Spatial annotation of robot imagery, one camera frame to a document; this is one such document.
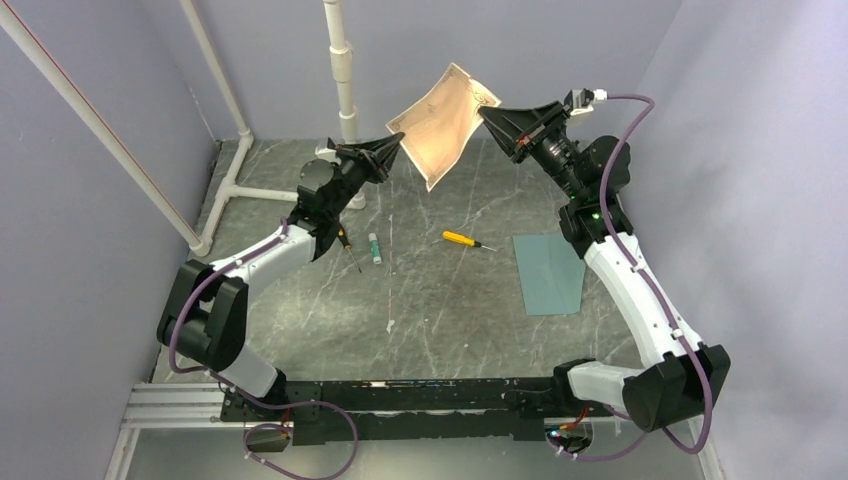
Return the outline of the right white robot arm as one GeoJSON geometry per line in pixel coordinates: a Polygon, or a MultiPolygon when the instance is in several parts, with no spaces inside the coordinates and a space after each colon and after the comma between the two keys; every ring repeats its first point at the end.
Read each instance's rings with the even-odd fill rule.
{"type": "Polygon", "coordinates": [[[708,420],[729,372],[729,355],[719,344],[705,344],[687,324],[641,252],[618,201],[630,180],[628,138],[605,135],[580,148],[568,136],[574,112],[559,101],[479,111],[512,162],[535,160],[568,196],[559,211],[563,236],[606,287],[640,355],[638,369],[590,359],[561,366],[552,404],[564,415],[588,403],[618,408],[646,432],[694,417],[708,420]]]}

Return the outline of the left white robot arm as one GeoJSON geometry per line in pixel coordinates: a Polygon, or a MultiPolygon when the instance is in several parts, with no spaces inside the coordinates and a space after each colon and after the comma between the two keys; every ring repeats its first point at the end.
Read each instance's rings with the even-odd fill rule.
{"type": "Polygon", "coordinates": [[[193,259],[179,268],[156,331],[173,372],[209,373],[248,398],[261,419],[285,411],[285,374],[247,344],[251,297],[331,249],[343,229],[341,213],[365,184],[388,179],[404,137],[329,141],[334,158],[315,158],[301,168],[294,207],[269,236],[228,258],[193,259]],[[180,357],[194,366],[179,366],[180,357]]]}

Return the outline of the light blue envelope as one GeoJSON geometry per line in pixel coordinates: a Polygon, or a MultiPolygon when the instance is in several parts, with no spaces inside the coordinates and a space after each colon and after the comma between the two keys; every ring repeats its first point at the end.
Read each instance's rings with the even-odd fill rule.
{"type": "Polygon", "coordinates": [[[512,237],[528,316],[572,315],[581,308],[586,265],[561,234],[512,237]]]}

